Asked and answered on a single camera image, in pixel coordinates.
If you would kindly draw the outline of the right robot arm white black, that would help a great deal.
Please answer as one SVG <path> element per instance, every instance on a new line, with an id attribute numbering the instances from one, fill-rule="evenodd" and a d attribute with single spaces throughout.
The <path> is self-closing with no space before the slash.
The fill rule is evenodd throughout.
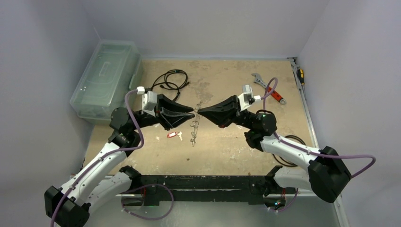
<path id="1" fill-rule="evenodd" d="M 280 167 L 267 177 L 265 185 L 270 192 L 292 187 L 311 190 L 323 201 L 335 202 L 351 180 L 351 173 L 337 151 L 331 147 L 309 147 L 278 135 L 273 112 L 248 111 L 251 105 L 261 100 L 260 96 L 234 95 L 219 104 L 201 108 L 197 113 L 220 128 L 233 123 L 248 128 L 244 136 L 249 147 L 283 157 L 300 168 L 292 173 Z"/>

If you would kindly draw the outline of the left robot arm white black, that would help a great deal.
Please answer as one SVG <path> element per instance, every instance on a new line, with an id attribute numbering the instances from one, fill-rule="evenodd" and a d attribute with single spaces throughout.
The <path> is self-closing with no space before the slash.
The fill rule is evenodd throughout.
<path id="1" fill-rule="evenodd" d="M 194 109 L 181 105 L 163 94 L 140 92 L 142 108 L 132 111 L 126 105 L 111 114 L 113 133 L 100 152 L 73 178 L 59 188 L 51 186 L 44 194 L 45 213 L 50 225 L 82 227 L 90 215 L 122 192 L 140 190 L 140 173 L 131 166 L 106 180 L 105 176 L 130 154 L 143 147 L 142 128 L 160 124 L 165 130 L 176 128 L 195 117 Z"/>

